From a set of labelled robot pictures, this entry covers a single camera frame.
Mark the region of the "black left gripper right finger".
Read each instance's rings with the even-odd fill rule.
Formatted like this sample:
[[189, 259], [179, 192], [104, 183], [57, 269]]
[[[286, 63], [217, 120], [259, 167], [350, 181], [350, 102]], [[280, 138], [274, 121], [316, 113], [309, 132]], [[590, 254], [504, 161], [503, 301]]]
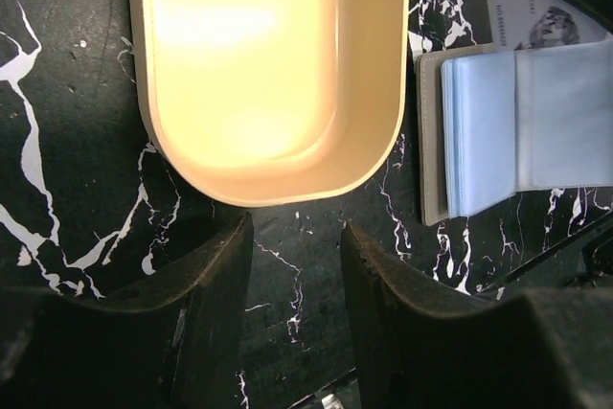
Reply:
[[365, 408], [608, 408], [612, 290], [537, 288], [490, 303], [349, 226], [340, 258]]

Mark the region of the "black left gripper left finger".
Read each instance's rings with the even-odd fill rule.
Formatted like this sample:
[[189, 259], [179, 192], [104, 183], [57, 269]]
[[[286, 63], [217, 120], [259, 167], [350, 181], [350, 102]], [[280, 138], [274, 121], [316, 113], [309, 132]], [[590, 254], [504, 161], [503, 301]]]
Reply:
[[232, 408], [254, 225], [103, 300], [1, 288], [5, 408]]

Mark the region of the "white printed card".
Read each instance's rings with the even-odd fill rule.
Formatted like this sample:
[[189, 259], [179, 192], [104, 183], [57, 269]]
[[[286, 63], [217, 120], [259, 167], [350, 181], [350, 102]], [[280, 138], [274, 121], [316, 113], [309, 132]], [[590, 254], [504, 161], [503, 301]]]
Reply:
[[605, 28], [564, 0], [487, 0], [499, 51], [601, 41]]

